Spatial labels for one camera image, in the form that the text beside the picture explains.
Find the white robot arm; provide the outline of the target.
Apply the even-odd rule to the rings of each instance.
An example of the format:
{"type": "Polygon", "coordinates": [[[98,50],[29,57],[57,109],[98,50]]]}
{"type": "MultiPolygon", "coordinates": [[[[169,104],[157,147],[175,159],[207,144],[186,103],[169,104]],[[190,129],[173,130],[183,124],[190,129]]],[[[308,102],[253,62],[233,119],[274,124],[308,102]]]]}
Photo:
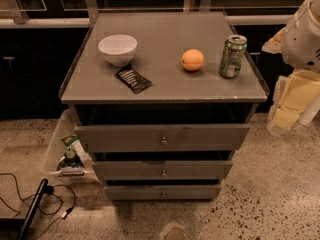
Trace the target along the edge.
{"type": "Polygon", "coordinates": [[[309,124],[319,111],[320,0],[305,0],[262,50],[280,53],[283,61],[294,68],[280,95],[274,94],[271,126],[289,130],[297,121],[309,124]]]}

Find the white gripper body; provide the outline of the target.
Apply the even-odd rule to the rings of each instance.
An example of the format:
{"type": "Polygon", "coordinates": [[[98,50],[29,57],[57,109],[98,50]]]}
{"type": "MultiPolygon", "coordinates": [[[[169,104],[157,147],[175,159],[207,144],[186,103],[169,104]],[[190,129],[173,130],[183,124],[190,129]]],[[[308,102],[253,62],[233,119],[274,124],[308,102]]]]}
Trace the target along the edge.
{"type": "Polygon", "coordinates": [[[320,95],[320,74],[295,69],[288,77],[280,76],[275,85],[269,125],[273,129],[290,130],[320,95]]]}

